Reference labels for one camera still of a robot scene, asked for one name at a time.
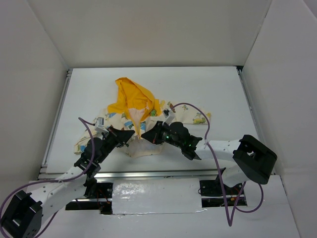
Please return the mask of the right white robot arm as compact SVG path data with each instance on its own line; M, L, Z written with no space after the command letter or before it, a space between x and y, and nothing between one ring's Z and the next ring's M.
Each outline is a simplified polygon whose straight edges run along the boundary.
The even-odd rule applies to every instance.
M234 162L230 168L221 169L221 177L215 182L216 190L227 194L235 185L253 181L267 184L277 160L277 155L251 135L240 140L206 141L195 137L181 122L167 124L158 121L141 137L152 144L170 144L181 150L189 160L203 160L216 155L218 160Z

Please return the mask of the cream dinosaur print hooded jacket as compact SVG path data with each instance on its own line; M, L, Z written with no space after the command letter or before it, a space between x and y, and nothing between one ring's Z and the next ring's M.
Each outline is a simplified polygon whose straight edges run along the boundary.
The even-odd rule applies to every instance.
M141 135L152 129L157 121L164 121L163 110L172 109L175 114L173 122L181 122L192 125L208 124L211 114L202 109L195 109L186 103L175 103L157 99L151 91L140 84L122 77L115 81L118 87L117 100L115 103L102 109L98 117L105 119L105 128L112 126L118 130L134 130L135 134L128 141L129 146L124 152L132 157L158 155L163 146L152 144L143 139ZM74 153L84 152L91 137L102 136L95 131L95 120L89 124L89 128L74 146Z

